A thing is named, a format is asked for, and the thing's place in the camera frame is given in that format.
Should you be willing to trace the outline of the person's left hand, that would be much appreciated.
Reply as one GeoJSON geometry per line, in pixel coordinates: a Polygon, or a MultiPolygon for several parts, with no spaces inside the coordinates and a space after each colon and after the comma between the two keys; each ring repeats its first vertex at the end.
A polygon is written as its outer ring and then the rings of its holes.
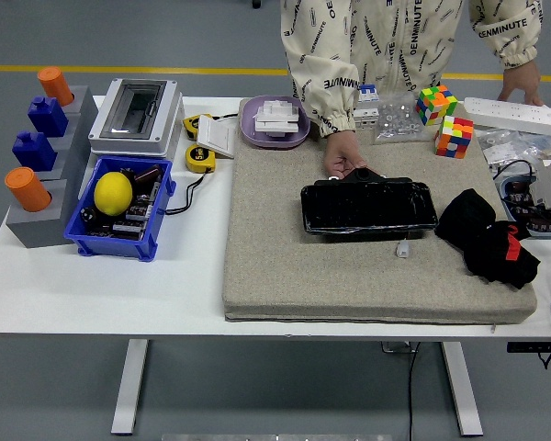
{"type": "Polygon", "coordinates": [[[544,104],[539,96],[538,87],[541,75],[535,61],[529,61],[518,67],[506,69],[502,77],[502,89],[499,101],[507,101],[515,90],[523,91],[523,102],[526,105],[539,106],[544,104]]]}

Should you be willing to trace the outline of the person's right hand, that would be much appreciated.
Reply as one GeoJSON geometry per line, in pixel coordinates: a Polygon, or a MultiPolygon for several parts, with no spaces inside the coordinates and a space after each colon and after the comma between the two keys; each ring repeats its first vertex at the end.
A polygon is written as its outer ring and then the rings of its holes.
{"type": "Polygon", "coordinates": [[[367,162],[359,152],[359,142],[352,130],[330,134],[326,138],[323,165],[327,176],[345,178],[356,168],[366,168],[367,162]]]}

